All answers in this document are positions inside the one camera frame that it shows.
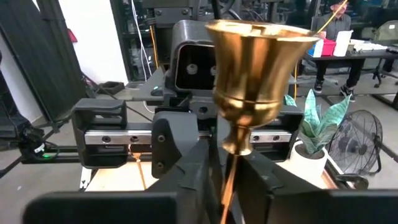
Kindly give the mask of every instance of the screw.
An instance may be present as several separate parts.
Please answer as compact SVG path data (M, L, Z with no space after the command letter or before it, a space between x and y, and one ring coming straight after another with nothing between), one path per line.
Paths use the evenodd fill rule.
M133 137L130 138L130 141L131 141L131 142L138 142L139 139L138 139L137 136L133 136Z
M104 136L104 137L102 137L102 141L104 143L109 143L109 142L111 142L111 138L109 136Z
M159 142L164 142L166 140L166 138L163 135L160 135L160 136L157 137L157 140Z
M156 164L156 166L157 166L157 168L159 168L159 169L163 169L164 164L163 164L162 162L158 162L158 163Z

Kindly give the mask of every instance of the white pot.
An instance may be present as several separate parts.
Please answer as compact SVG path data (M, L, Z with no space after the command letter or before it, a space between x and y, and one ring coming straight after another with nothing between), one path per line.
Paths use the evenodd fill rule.
M327 151L323 148L324 155L320 159L307 159L296 151L296 146L302 143L302 141L297 141L293 145L292 152L290 153L289 165L294 170L295 175L311 182L322 175L326 161L328 160L326 156Z

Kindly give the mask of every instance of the concrete floor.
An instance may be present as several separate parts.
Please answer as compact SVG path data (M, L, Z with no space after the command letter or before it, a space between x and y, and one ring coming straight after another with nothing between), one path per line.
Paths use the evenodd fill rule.
M384 86L380 89L373 89L373 82L362 81L358 85L358 92L376 91L377 93L392 93L397 91L393 80L388 78ZM301 86L299 92L306 95L309 86ZM325 89L324 93L335 94L337 87ZM117 97L130 99L134 90L120 92ZM332 101L341 100L339 97L331 97ZM298 98L299 107L303 108L304 98ZM322 99L318 99L318 104L323 108L328 108L328 104ZM128 102L132 108L144 113L148 117L152 114L148 112L142 102ZM368 110L376 115L383 127L384 144L398 153L398 139L396 138L398 127L397 111L388 108L384 104L368 96L359 96L357 102L350 104L349 110ZM130 122L145 122L145 119L128 111ZM61 132L54 134L49 141L60 146L74 145L75 140L72 134L72 125L68 123L61 128ZM5 168L13 160L19 157L19 151L0 152L0 169ZM398 164L390 159L385 153L381 152L382 171L374 177L368 177L371 188L398 188ZM79 188L81 166L79 164L49 164L49 165L22 165L19 164L0 180L0 224L19 223L21 211L24 206L33 198L40 194L51 191L76 191Z

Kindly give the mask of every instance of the snake plant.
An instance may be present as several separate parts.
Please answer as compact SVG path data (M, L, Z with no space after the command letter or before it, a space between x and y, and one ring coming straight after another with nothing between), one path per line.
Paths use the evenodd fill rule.
M304 120L300 126L298 138L303 141L309 155L321 151L331 141L347 112L350 96L331 106L322 114L321 105L317 106L313 91L308 92ZM285 95L285 102L287 105L297 106L289 95Z

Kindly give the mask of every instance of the yellow cable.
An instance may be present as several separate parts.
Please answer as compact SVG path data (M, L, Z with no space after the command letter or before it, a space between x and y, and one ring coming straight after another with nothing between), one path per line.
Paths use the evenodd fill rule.
M331 20L336 16L337 12L340 11L341 8L343 8L343 6L348 2L348 0L344 0L343 3L339 6L339 8L333 13L333 15L331 15L331 17L329 18L329 20L326 21L325 25L323 25L321 27L321 29L319 29L317 31L317 34L319 34L330 22ZM297 82L297 63L296 66L294 67L294 79ZM297 84L294 84L294 100L296 100L297 97Z
M150 30L150 37L152 38L152 44L154 46L154 56L155 56L155 64L156 64L156 68L159 67L158 65L158 61L157 61L157 48L156 48L156 42L155 42L155 35L154 35L154 28L153 25L149 26L149 30Z

